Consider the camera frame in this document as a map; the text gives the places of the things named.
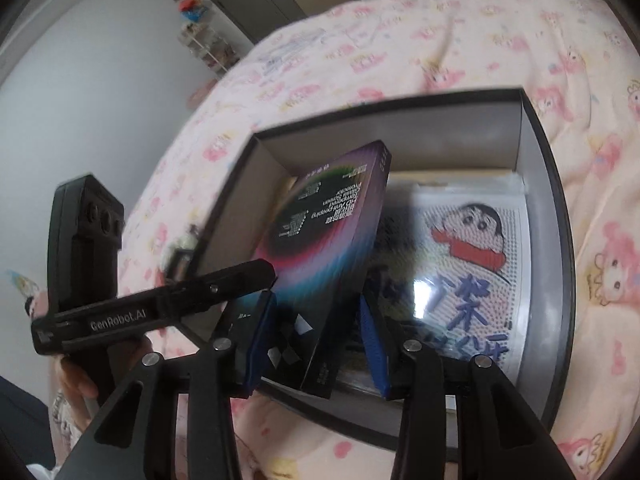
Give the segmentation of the person's left hand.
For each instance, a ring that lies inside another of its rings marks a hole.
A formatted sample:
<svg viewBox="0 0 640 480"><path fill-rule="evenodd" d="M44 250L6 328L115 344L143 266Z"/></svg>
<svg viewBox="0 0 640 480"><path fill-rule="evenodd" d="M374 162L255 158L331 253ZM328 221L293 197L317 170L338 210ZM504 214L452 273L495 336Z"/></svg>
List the person's left hand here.
<svg viewBox="0 0 640 480"><path fill-rule="evenodd" d="M125 350L127 358L125 370L131 370L137 362L153 350L152 342L147 336L142 336L135 342L126 342ZM55 381L70 404L74 423L80 431L85 431L92 421L92 416L86 407L86 400L96 399L99 389L86 372L80 366L70 362L66 356L54 356L51 363Z"/></svg>

